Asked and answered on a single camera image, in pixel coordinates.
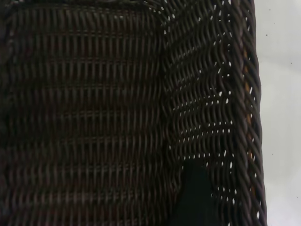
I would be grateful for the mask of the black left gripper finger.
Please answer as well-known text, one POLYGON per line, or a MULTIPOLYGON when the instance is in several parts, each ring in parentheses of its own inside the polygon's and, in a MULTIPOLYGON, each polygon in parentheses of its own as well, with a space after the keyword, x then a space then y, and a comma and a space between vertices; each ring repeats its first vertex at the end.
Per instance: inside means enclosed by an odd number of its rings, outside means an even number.
POLYGON ((185 161, 182 188, 169 226, 216 226, 211 184, 201 161, 185 161))

